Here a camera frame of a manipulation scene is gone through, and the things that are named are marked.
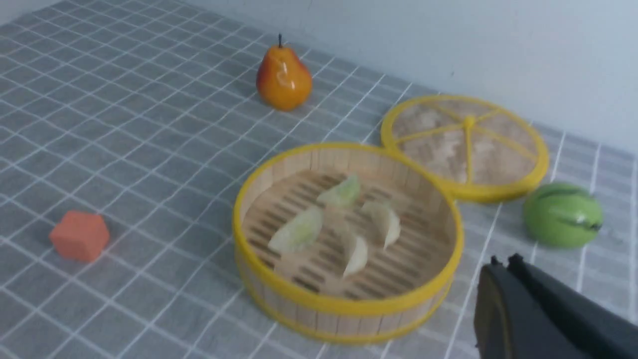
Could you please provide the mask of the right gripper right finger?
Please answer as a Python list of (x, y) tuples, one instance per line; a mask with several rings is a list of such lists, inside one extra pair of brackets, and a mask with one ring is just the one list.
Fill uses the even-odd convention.
[(527, 263), (522, 255), (510, 256), (507, 270), (522, 282), (555, 327), (591, 358), (638, 357), (636, 325)]

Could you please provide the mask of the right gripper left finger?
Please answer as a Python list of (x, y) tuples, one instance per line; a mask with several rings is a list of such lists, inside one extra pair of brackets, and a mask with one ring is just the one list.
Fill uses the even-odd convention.
[(474, 313), (481, 359), (587, 359), (496, 256), (480, 271)]

